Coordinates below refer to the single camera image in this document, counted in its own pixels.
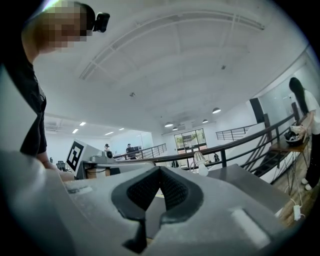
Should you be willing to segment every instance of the black railing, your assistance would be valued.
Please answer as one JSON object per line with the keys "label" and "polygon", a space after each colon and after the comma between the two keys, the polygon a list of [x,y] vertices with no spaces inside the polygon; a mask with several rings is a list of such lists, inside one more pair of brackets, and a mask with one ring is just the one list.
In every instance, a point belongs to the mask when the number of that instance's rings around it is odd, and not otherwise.
{"label": "black railing", "polygon": [[[289,129],[290,126],[288,126],[282,132],[279,132],[279,127],[282,126],[283,124],[289,122],[291,119],[293,119],[293,118],[296,119],[296,118],[299,117],[299,115],[295,112],[295,109],[296,109],[296,108],[294,108],[295,105],[296,105],[295,102],[292,103],[292,108],[293,108],[293,112],[294,112],[293,114],[291,114],[290,116],[286,117],[285,119],[281,120],[280,122],[278,122],[278,123],[276,123],[274,125],[271,125],[271,126],[265,128],[265,129],[261,130],[261,131],[258,131],[255,134],[249,135],[247,137],[244,137],[244,138],[241,138],[241,139],[238,139],[238,140],[234,140],[234,141],[232,141],[230,143],[200,150],[200,152],[204,156],[205,155],[209,155],[209,154],[214,154],[214,153],[217,153],[217,152],[220,152],[220,154],[221,154],[221,160],[219,162],[211,162],[211,163],[206,164],[205,166],[210,167],[210,166],[215,166],[215,165],[222,164],[222,167],[226,167],[228,161],[231,161],[231,160],[240,158],[240,157],[242,157],[244,155],[247,155],[249,153],[255,152],[255,151],[265,147],[269,143],[272,144],[273,141],[279,142],[280,141],[280,137]],[[296,123],[300,124],[301,122],[302,122],[301,120],[295,120],[294,123],[292,123],[291,125],[294,125]],[[271,135],[272,131],[274,131],[274,130],[275,130],[276,136],[275,137],[269,137],[269,135]],[[266,141],[265,138],[262,138],[257,147],[255,147],[253,149],[250,149],[250,150],[248,150],[248,151],[246,151],[244,153],[241,153],[239,155],[233,156],[231,158],[228,158],[228,159],[226,158],[226,150],[234,148],[234,147],[237,147],[237,146],[240,146],[240,145],[245,144],[245,143],[248,143],[250,141],[253,141],[253,140],[255,140],[257,138],[260,138],[260,137],[263,137],[263,136],[267,137],[267,141]],[[254,163],[257,160],[265,157],[268,154],[268,152],[269,151],[267,151],[266,153],[262,154],[262,151],[260,151],[258,154],[255,155],[255,157],[253,157],[253,159],[251,159],[251,160],[245,162],[244,164],[242,164],[241,167],[244,168],[246,166],[249,166],[249,170],[248,171],[253,173],[254,171],[257,170],[257,167],[252,169],[253,166],[254,166]],[[156,158],[149,158],[148,161],[152,161],[154,163],[164,163],[164,162],[179,161],[179,160],[183,160],[183,159],[193,159],[193,157],[194,157],[194,152],[189,152],[189,153],[184,153],[184,154],[177,154],[177,155],[169,155],[169,156],[161,156],[161,157],[156,157]],[[145,161],[145,160],[144,159],[133,160],[133,162],[143,162],[143,161]]]}
{"label": "black railing", "polygon": [[254,126],[254,124],[244,126],[244,127],[235,128],[235,129],[230,129],[230,130],[217,131],[215,133],[216,138],[218,140],[224,140],[224,141],[225,140],[232,140],[232,141],[239,140],[245,136],[245,134],[247,133],[247,131],[250,129],[251,126]]}
{"label": "black railing", "polygon": [[134,152],[117,155],[117,156],[114,156],[113,158],[114,159],[124,158],[125,160],[130,160],[134,158],[136,160],[153,159],[153,158],[159,157],[165,151],[167,151],[167,145],[161,144],[153,147],[144,148]]}

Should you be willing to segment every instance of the white shirt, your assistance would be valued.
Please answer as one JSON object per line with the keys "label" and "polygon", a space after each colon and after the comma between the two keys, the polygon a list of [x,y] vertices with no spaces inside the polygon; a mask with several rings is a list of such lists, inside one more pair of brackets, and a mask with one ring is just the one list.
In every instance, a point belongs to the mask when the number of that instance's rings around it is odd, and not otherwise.
{"label": "white shirt", "polygon": [[314,135],[318,135],[320,134],[320,106],[316,98],[307,90],[304,90],[304,99],[309,112],[314,112],[313,123],[311,124],[311,132]]}

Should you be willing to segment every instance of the power adapter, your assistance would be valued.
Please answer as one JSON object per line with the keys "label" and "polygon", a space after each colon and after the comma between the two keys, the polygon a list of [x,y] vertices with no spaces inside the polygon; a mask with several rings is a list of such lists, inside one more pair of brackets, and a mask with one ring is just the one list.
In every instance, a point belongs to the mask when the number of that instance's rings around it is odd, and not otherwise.
{"label": "power adapter", "polygon": [[293,217],[295,221],[300,220],[301,218],[300,205],[293,206]]}

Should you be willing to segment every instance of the recessed ceiling light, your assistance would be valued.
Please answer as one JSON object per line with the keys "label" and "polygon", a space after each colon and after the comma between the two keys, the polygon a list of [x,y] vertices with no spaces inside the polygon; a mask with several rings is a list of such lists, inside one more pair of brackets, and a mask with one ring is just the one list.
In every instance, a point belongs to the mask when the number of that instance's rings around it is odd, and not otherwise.
{"label": "recessed ceiling light", "polygon": [[170,127],[170,126],[173,126],[173,125],[174,125],[173,123],[167,122],[164,127]]}
{"label": "recessed ceiling light", "polygon": [[215,107],[215,108],[212,110],[212,114],[218,113],[218,112],[220,112],[220,111],[221,111],[220,108]]}

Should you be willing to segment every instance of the white ceiling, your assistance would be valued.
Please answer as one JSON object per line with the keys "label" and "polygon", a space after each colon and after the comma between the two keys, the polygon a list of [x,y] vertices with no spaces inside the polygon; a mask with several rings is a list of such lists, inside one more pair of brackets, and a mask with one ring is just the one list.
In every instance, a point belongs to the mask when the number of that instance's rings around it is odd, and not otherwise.
{"label": "white ceiling", "polygon": [[111,138],[115,135],[128,132],[127,129],[119,130],[122,127],[112,127],[92,123],[86,123],[85,125],[80,126],[81,123],[82,121],[50,116],[47,114],[44,117],[45,132],[50,134],[72,135],[74,129],[78,129],[75,133],[76,136]]}
{"label": "white ceiling", "polygon": [[[132,113],[128,109],[123,119],[145,115],[145,123],[143,118],[137,121],[139,130],[143,131],[150,123],[147,115],[161,128],[166,122],[175,125],[191,120],[200,125],[203,119],[213,122],[215,117],[266,86],[261,83],[254,91],[247,87],[249,91],[243,91],[237,87],[241,84],[237,71],[250,56],[252,41],[264,35],[273,20],[276,9],[268,1],[82,2],[96,12],[110,13],[106,33],[96,32],[87,43],[49,57],[85,81],[93,92],[99,84],[109,95],[122,96],[116,106],[105,102],[105,107],[112,108],[114,113],[124,106],[123,99],[138,106],[141,111]],[[254,68],[257,63],[250,63],[247,71],[250,66]],[[214,107],[221,108],[221,113],[213,116]]]}

